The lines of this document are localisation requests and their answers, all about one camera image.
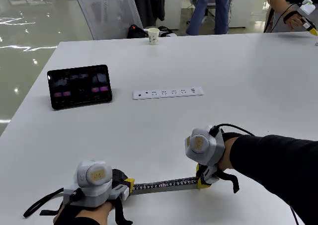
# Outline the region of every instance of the forearm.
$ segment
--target forearm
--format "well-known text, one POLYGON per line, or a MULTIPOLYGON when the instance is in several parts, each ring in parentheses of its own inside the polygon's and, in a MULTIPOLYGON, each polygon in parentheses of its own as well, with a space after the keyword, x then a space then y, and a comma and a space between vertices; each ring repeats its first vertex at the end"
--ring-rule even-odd
POLYGON ((291 205, 306 224, 318 220, 318 142, 241 136, 226 141, 224 156, 228 154, 220 169, 232 167, 262 184, 291 205))
POLYGON ((82 210, 76 218, 90 218, 98 222, 100 225, 107 225, 107 218, 112 209, 111 203, 104 203, 95 210, 82 210))
POLYGON ((286 0, 270 0, 269 3, 271 7, 279 14, 282 14, 290 6, 286 0))

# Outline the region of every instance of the gray floor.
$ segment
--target gray floor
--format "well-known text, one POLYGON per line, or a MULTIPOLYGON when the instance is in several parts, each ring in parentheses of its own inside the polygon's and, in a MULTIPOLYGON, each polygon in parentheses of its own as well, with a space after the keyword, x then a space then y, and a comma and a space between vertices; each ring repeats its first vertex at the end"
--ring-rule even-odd
MULTIPOLYGON (((180 30, 191 16, 189 0, 182 2, 180 30)), ((257 0, 247 28, 232 33, 262 32, 266 0, 257 0)), ((208 17, 200 34, 213 34, 208 17)), ((0 134, 10 122, 32 84, 61 41, 91 40, 76 0, 0 0, 0 134)))

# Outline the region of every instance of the electrical outlet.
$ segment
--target electrical outlet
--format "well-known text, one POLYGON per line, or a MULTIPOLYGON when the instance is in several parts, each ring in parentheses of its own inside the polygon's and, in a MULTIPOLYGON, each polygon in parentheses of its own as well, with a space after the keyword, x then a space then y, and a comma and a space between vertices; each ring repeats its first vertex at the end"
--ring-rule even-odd
POLYGON ((197 95, 203 95, 203 89, 201 87, 133 91, 133 99, 135 100, 162 97, 185 97, 197 95))

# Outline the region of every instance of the hand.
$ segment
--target hand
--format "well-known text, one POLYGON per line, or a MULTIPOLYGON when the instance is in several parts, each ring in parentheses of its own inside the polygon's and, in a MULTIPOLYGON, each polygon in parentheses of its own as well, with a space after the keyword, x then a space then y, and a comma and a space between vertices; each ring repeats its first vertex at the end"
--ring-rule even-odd
MULTIPOLYGON (((83 209, 80 213, 76 216, 76 218, 90 218, 98 222, 100 225, 107 225, 107 218, 109 212, 112 210, 112 204, 106 202, 101 206, 92 209, 92 210, 85 210, 83 209)), ((58 219, 59 215, 61 214, 62 210, 64 209, 64 205, 61 207, 59 213, 54 217, 53 223, 55 224, 56 220, 58 219)))
POLYGON ((224 171, 226 169, 233 169, 233 166, 232 166, 231 161, 230 161, 230 152, 232 149, 232 145, 237 140, 237 138, 238 137, 234 137, 234 138, 228 139, 227 141, 224 142, 225 151, 224 151, 222 158, 220 159, 220 161, 218 163, 218 167, 222 171, 224 171))
POLYGON ((286 24, 289 26, 289 28, 293 31, 295 30, 295 28, 303 25, 302 23, 302 16, 297 13, 297 14, 294 14, 292 15, 291 17, 289 17, 287 20, 286 20, 286 24))

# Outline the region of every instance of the yellow label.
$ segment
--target yellow label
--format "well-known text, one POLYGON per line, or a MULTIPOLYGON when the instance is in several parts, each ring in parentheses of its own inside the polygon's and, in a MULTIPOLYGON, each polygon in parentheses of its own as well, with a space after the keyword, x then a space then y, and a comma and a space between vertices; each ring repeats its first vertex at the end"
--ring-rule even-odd
POLYGON ((187 138, 187 147, 190 146, 190 137, 187 138))
POLYGON ((194 140, 194 149, 201 150, 203 146, 203 139, 201 137, 196 137, 194 140))
POLYGON ((94 171, 90 173, 90 178, 92 179, 92 181, 97 181, 105 177, 106 177, 106 174, 104 169, 100 169, 98 171, 94 171))

